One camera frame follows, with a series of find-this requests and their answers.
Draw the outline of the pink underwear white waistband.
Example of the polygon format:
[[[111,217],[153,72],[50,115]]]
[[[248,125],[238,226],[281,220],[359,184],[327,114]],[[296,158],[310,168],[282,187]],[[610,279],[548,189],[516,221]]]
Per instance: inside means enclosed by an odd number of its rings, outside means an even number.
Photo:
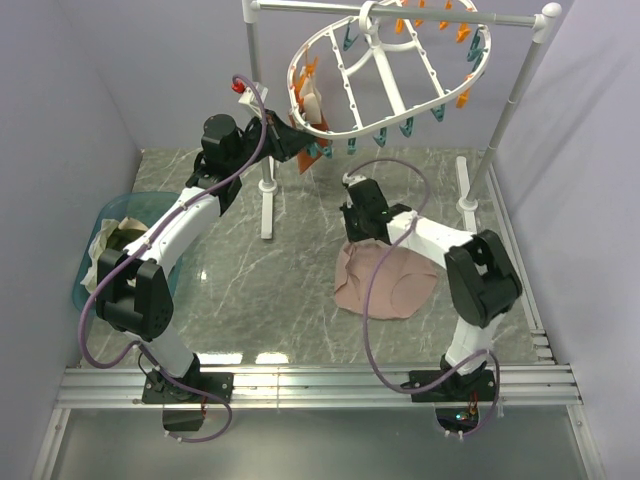
[[[336,305],[355,314],[365,310],[377,320],[407,319],[430,298],[437,273],[427,258],[404,247],[391,249],[380,241],[346,242],[335,268]]]

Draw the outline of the white oval clip hanger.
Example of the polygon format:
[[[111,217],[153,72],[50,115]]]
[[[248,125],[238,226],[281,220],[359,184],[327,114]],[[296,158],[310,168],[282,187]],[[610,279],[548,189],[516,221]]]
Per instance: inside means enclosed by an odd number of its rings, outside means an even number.
[[[439,122],[444,120],[446,105],[453,101],[459,109],[466,106],[471,88],[481,78],[491,53],[492,41],[489,28],[485,24],[478,24],[475,30],[470,28],[468,22],[460,24],[456,41],[458,43],[470,39],[467,61],[472,64],[472,69],[464,80],[453,90],[444,88],[438,78],[436,69],[432,66],[428,53],[419,40],[416,28],[423,21],[417,19],[410,21],[400,18],[396,22],[398,33],[406,32],[410,39],[405,43],[385,43],[379,37],[379,22],[371,17],[372,9],[377,5],[375,1],[367,1],[359,8],[358,13],[347,16],[334,22],[312,35],[292,58],[287,74],[287,86],[291,108],[290,118],[296,127],[299,127],[318,139],[323,139],[323,144],[318,144],[309,149],[311,156],[323,154],[331,155],[330,144],[335,140],[346,140],[348,151],[354,152],[356,139],[365,134],[370,134],[374,141],[381,147],[386,144],[387,129],[397,125],[401,133],[409,138],[413,133],[414,117],[426,111],[431,112]],[[366,51],[354,63],[348,65],[343,59],[343,53],[351,48],[354,39],[345,36],[342,42],[337,41],[336,31],[343,29],[346,34],[350,27],[356,24],[360,30],[360,36],[366,43]],[[326,39],[331,43],[331,51],[336,60],[342,88],[346,94],[347,107],[353,117],[354,124],[351,129],[345,131],[333,131],[324,124],[325,117],[321,105],[321,95],[315,84],[317,74],[317,61],[309,60],[309,49],[318,41]],[[390,53],[415,52],[426,71],[427,77],[435,89],[435,97],[411,107],[405,105],[396,79],[388,60]],[[385,96],[389,101],[392,113],[381,120],[365,123],[362,119],[356,97],[353,90],[352,77],[358,73],[367,63],[372,62],[379,74]]]

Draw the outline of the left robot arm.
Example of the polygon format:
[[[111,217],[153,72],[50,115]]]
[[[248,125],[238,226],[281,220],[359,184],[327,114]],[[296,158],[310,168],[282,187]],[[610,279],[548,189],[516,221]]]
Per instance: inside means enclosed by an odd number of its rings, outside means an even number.
[[[240,129],[227,114],[206,120],[202,149],[176,202],[138,239],[98,260],[95,310],[137,344],[153,364],[149,383],[178,402],[204,391],[200,362],[180,339],[168,277],[196,238],[231,206],[242,172],[265,158],[286,162],[312,146],[313,135],[267,111]]]

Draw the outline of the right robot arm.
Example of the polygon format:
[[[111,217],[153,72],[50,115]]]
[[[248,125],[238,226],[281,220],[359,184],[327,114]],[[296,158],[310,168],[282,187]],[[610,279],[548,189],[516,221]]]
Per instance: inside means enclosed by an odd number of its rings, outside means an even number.
[[[362,175],[346,174],[342,184],[348,200],[340,210],[351,241],[378,240],[389,246],[372,272],[376,276],[391,252],[403,247],[446,270],[450,296],[458,315],[453,339],[440,363],[439,376],[419,386],[395,385],[365,345],[369,363],[383,385],[408,395],[441,388],[452,399],[472,392],[486,363],[499,365],[492,351],[497,326],[523,293],[521,280],[499,235],[492,230],[472,233],[437,223],[408,206],[390,206],[378,183]]]

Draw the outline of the white rack foot left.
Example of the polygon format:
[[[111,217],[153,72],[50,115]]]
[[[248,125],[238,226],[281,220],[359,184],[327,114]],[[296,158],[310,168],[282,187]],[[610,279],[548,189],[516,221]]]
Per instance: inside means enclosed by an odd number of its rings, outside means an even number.
[[[278,184],[275,179],[276,167],[272,157],[261,161],[262,178],[258,188],[262,195],[261,229],[260,238],[271,240],[274,227],[274,200],[278,192]]]

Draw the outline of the white rack foot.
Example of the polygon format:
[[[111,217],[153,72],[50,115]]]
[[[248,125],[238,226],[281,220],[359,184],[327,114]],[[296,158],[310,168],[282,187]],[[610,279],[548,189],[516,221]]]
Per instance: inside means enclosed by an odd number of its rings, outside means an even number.
[[[275,179],[276,167],[272,157],[261,161],[262,178],[258,188],[262,195],[261,229],[260,238],[271,240],[274,227],[274,200],[278,192],[278,184]]]
[[[456,205],[457,211],[462,217],[464,229],[471,233],[477,233],[478,222],[476,212],[478,210],[478,200],[476,199],[477,194],[472,194],[471,191],[477,187],[478,175],[470,175],[468,160],[464,156],[456,157],[455,168],[460,193],[460,198]]]

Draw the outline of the white rack foot right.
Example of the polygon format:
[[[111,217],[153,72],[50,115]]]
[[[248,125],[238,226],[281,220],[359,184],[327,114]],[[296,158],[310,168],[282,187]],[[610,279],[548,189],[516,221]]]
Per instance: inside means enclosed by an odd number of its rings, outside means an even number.
[[[471,233],[477,233],[478,222],[476,212],[478,210],[478,200],[476,199],[477,194],[472,194],[471,191],[477,187],[478,175],[470,175],[468,160],[464,156],[456,157],[455,168],[460,193],[460,198],[456,205],[457,211],[462,217],[464,229]]]

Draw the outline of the teal plastic basket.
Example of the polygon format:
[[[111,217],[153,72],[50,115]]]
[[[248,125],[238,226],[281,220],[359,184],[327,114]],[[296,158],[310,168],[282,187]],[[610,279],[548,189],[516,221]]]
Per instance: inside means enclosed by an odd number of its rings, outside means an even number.
[[[153,226],[178,199],[177,193],[122,195],[100,211],[74,281],[72,301],[81,311],[98,283],[97,263],[106,249],[122,250]]]

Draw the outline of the pile of clothes in basket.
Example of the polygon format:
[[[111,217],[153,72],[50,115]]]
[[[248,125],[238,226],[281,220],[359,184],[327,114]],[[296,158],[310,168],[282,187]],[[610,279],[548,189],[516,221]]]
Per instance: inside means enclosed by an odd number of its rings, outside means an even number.
[[[90,266],[80,284],[91,294],[98,284],[98,259],[107,249],[121,251],[129,243],[141,237],[148,227],[137,219],[125,217],[123,220],[103,219],[99,223],[98,232],[94,235],[88,248]]]

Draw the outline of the aluminium rail front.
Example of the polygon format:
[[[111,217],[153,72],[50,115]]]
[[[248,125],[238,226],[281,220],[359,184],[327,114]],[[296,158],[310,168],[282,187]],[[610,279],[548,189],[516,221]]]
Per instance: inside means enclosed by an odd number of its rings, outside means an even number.
[[[246,409],[402,408],[416,404],[396,393],[362,365],[296,367],[232,365],[231,406]],[[197,409],[191,404],[147,403],[146,377],[136,368],[69,369],[54,406],[58,409]],[[511,406],[573,406],[582,403],[570,367],[508,365],[501,369],[500,404]]]

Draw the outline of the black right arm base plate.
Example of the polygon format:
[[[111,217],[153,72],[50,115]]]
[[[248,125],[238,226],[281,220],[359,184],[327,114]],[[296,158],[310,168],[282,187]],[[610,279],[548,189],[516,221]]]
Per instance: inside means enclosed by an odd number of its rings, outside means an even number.
[[[436,370],[412,370],[409,372],[409,380],[402,384],[405,390],[419,389],[434,382],[443,374]],[[460,376],[455,373],[435,388],[422,392],[412,393],[414,403],[462,403],[471,400],[479,402],[491,402],[495,398],[499,382],[491,370]]]

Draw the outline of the silver clothes rack frame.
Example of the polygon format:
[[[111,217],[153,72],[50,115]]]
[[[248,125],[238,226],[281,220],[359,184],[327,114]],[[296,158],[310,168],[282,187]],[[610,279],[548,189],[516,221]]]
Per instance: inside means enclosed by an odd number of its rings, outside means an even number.
[[[486,70],[492,52],[491,26],[529,28],[532,32],[531,45],[480,166],[474,175],[468,173],[465,164],[459,163],[456,166],[461,193],[458,210],[462,214],[472,214],[478,208],[477,195],[481,183],[492,166],[498,146],[522,97],[534,62],[542,46],[553,33],[562,13],[562,7],[557,2],[550,2],[542,8],[540,13],[525,17],[481,13],[471,1],[464,2],[463,6],[463,10],[454,11],[449,7],[441,10],[427,10],[422,6],[407,7],[401,1],[365,1],[359,7],[346,4],[322,4],[314,1],[245,1],[242,4],[242,11],[247,27],[251,70],[253,73],[260,71],[257,36],[259,12],[283,11],[340,15],[341,20],[324,27],[299,48],[289,64],[286,85],[290,114],[294,124],[316,138],[328,141],[344,140],[348,144],[348,151],[353,153],[357,138],[366,134],[372,135],[378,146],[383,147],[386,144],[387,130],[390,126],[398,126],[405,137],[410,137],[413,133],[415,116],[429,111],[437,121],[442,121],[448,103],[454,102],[457,107],[463,107],[468,100],[471,88]],[[426,21],[438,21],[444,25],[457,23],[461,27],[457,40],[471,41],[466,59],[471,63],[472,69],[452,90],[442,86],[437,70],[431,64],[429,54],[419,39],[416,28]],[[331,42],[336,67],[348,99],[348,108],[353,116],[354,125],[347,131],[334,132],[319,129],[321,101],[306,99],[314,92],[313,78],[317,70],[314,64],[308,62],[307,52],[322,38],[328,38]],[[419,55],[420,62],[435,91],[433,99],[412,107],[406,106],[388,60],[391,53],[406,52],[416,52]],[[361,118],[353,92],[352,78],[369,62],[373,62],[376,66],[391,113],[381,120],[366,124]]]

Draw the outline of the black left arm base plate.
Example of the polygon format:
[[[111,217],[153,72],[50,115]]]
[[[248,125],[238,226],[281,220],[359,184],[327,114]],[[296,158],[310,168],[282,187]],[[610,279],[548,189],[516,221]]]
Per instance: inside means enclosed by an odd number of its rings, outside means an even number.
[[[198,373],[193,379],[171,379],[158,371],[147,374],[143,404],[191,404],[229,402],[234,386],[230,372]]]

